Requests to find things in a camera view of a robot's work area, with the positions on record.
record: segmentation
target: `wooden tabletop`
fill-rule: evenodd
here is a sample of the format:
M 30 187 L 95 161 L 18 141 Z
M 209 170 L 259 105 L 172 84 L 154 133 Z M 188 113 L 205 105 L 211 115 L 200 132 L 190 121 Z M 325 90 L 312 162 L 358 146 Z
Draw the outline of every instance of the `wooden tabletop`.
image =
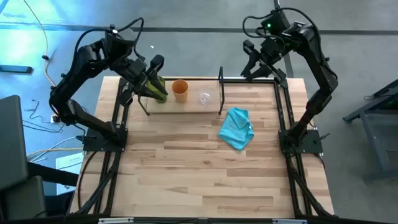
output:
M 95 112 L 99 119 L 111 120 L 118 83 L 119 77 L 104 77 Z M 294 116 L 299 119 L 307 102 L 304 81 L 294 78 L 288 83 Z M 283 91 L 281 98 L 285 105 Z M 242 152 L 217 137 L 227 110 L 232 107 L 247 109 L 254 126 L 254 138 Z M 119 167 L 112 216 L 294 217 L 285 159 L 279 149 L 276 108 L 274 87 L 270 84 L 225 84 L 221 116 L 146 116 L 135 98 L 127 119 L 129 136 Z M 104 153 L 97 153 L 88 164 L 82 180 L 82 203 L 98 185 L 103 156 Z M 303 164 L 308 187 L 333 213 L 321 162 L 314 155 L 304 154 Z M 299 190 L 298 195 L 304 211 Z M 75 194 L 71 212 L 76 210 Z

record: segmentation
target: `wooden table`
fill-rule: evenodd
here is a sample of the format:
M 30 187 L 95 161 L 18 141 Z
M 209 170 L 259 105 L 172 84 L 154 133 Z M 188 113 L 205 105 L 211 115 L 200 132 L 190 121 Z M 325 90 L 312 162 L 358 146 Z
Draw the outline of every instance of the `wooden table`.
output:
M 95 112 L 99 119 L 111 120 L 118 82 L 119 77 L 104 77 Z M 294 78 L 288 83 L 294 116 L 299 119 L 307 102 L 304 81 Z M 280 92 L 284 103 L 283 91 Z M 232 107 L 247 109 L 254 126 L 254 138 L 242 152 L 217 137 L 226 111 Z M 225 84 L 221 116 L 146 116 L 135 98 L 127 126 L 129 137 L 119 167 L 112 216 L 294 217 L 285 159 L 279 149 L 273 85 Z M 88 165 L 82 181 L 82 203 L 98 185 L 103 156 L 104 153 L 97 153 Z M 308 187 L 333 213 L 321 162 L 314 155 L 304 154 L 303 164 Z M 301 191 L 298 195 L 304 211 Z M 75 197 L 71 212 L 76 210 Z

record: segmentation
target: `white paper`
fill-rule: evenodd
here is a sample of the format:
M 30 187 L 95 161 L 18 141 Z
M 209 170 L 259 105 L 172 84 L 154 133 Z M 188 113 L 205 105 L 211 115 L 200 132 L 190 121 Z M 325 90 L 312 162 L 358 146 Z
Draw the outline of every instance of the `white paper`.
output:
M 77 153 L 70 156 L 64 156 L 55 160 L 56 169 L 71 172 L 74 174 L 80 173 L 81 163 L 83 162 L 83 153 Z M 75 187 L 67 186 L 63 184 L 57 184 L 57 195 L 64 194 L 67 192 L 74 191 Z

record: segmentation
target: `green object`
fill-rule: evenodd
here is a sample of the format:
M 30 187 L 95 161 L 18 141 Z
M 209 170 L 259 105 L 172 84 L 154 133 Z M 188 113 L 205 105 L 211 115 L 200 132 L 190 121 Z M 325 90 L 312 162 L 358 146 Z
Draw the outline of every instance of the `green object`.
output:
M 160 81 L 160 84 L 162 84 L 162 86 L 165 88 L 165 81 L 164 78 L 158 76 L 157 77 Z M 147 87 L 149 90 L 152 90 L 156 95 L 160 96 L 163 98 L 163 100 L 156 100 L 156 102 L 158 103 L 165 103 L 167 100 L 167 95 L 163 94 L 161 91 L 159 91 L 158 89 L 156 89 L 156 87 L 154 87 L 150 81 L 147 82 Z

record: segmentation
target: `gray floor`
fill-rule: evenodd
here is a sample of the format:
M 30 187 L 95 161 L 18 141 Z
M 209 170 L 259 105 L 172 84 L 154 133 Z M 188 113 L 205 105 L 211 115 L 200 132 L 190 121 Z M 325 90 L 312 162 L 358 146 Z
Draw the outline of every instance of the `gray floor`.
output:
M 158 28 L 240 28 L 244 16 L 263 15 L 273 7 L 271 0 L 41 0 L 29 1 L 44 24 L 80 26 L 123 26 L 131 19 L 142 16 L 146 27 Z M 398 1 L 392 0 L 280 0 L 282 6 L 297 7 L 305 11 L 321 30 L 394 30 L 398 31 Z M 299 15 L 287 13 L 291 21 L 304 21 Z M 0 98 L 17 94 L 21 96 L 22 109 L 34 106 L 31 99 L 40 100 L 37 114 L 49 118 L 50 84 L 44 76 L 42 59 L 45 42 L 40 30 L 30 27 L 36 23 L 22 1 L 11 0 L 0 14 L 1 63 L 30 65 L 31 75 L 0 73 Z M 249 23 L 248 27 L 258 26 Z M 51 63 L 48 72 L 54 81 L 67 72 L 72 51 L 82 31 L 67 31 L 57 26 L 47 31 Z M 83 44 L 102 37 L 90 34 Z M 215 76 L 220 65 L 224 75 L 238 76 L 248 57 L 242 51 L 241 33 L 206 32 L 145 32 L 138 51 L 148 59 L 155 54 L 165 56 L 161 75 Z M 398 222 L 398 179 L 367 183 L 363 177 L 376 171 L 373 154 L 360 121 L 345 124 L 342 117 L 364 105 L 364 95 L 370 95 L 397 78 L 398 56 L 396 35 L 323 35 L 322 46 L 331 58 L 330 66 L 339 76 L 339 87 L 333 99 L 315 123 L 321 133 L 331 133 L 323 141 L 326 174 L 335 213 L 345 218 Z M 317 90 L 317 84 L 304 59 L 290 54 L 294 76 L 305 79 L 308 94 Z M 277 67 L 284 70 L 279 62 Z M 74 99 L 90 113 L 96 106 L 102 77 L 114 75 L 105 71 L 86 82 Z M 29 112 L 23 111 L 24 119 Z M 25 129 L 27 152 L 46 149 L 62 139 L 81 134 L 74 127 L 65 128 L 61 134 L 50 134 Z M 62 147 L 81 146 L 70 141 Z M 76 152 L 53 152 L 40 162 L 55 167 L 55 158 Z M 53 194 L 48 188 L 46 194 Z

